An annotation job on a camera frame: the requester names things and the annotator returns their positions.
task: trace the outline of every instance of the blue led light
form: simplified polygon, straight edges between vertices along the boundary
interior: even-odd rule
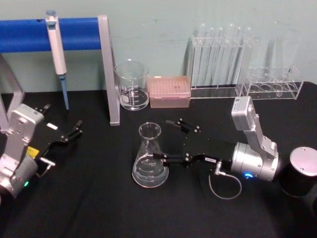
[[[248,178],[253,178],[253,175],[251,173],[244,173],[243,176],[248,179]]]

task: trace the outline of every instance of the erlenmeyer flask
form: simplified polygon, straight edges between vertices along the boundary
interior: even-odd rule
[[[161,153],[157,138],[161,128],[153,122],[144,123],[139,127],[142,143],[135,159],[132,177],[142,187],[160,186],[168,177],[168,167],[163,166],[163,161],[155,159],[153,153]]]

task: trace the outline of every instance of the yellow warning label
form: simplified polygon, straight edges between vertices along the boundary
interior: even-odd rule
[[[28,147],[28,150],[26,152],[26,154],[28,156],[31,156],[32,158],[35,158],[35,156],[37,156],[38,153],[39,153],[39,150],[37,150],[37,149],[35,149],[35,148],[31,147],[31,146]]]

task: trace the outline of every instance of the pipette tip box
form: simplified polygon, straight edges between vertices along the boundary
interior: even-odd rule
[[[187,108],[191,96],[190,80],[186,76],[148,78],[151,108]]]

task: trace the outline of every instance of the silver lid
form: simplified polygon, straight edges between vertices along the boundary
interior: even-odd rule
[[[317,150],[310,147],[298,147],[291,152],[292,166],[301,174],[317,176]]]

